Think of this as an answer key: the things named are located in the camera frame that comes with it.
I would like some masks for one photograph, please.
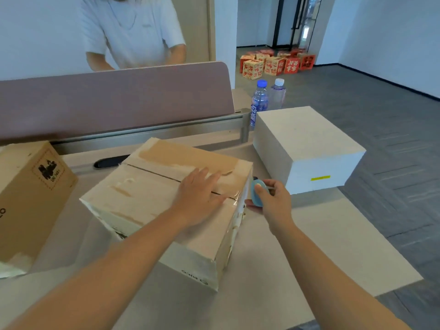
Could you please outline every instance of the white t-shirt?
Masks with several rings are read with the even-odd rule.
[[[185,40],[171,0],[81,0],[85,51],[110,50],[121,69],[164,64]]]

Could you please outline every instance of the plastic bottle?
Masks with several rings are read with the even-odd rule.
[[[255,127],[256,113],[260,111],[266,111],[268,105],[267,98],[267,81],[258,80],[256,83],[256,91],[252,97],[252,104],[250,106],[250,126]]]
[[[269,90],[269,110],[278,110],[283,107],[286,97],[284,79],[276,79],[275,84]]]

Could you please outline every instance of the white bottle cap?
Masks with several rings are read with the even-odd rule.
[[[284,79],[275,79],[275,85],[276,86],[283,86],[284,85]]]

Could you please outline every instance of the pink desk partition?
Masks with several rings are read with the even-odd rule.
[[[0,81],[0,144],[234,113],[220,61]]]

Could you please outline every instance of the blue tape dispenser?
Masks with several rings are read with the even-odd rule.
[[[261,179],[256,179],[256,180],[253,180],[251,182],[251,185],[250,185],[251,186],[250,196],[251,196],[252,202],[253,202],[253,204],[255,206],[262,207],[263,203],[261,202],[261,199],[258,196],[258,194],[256,194],[256,192],[255,192],[255,185],[256,184],[260,184],[261,187],[263,189],[266,189],[267,192],[269,192],[269,189],[267,188],[266,184]]]

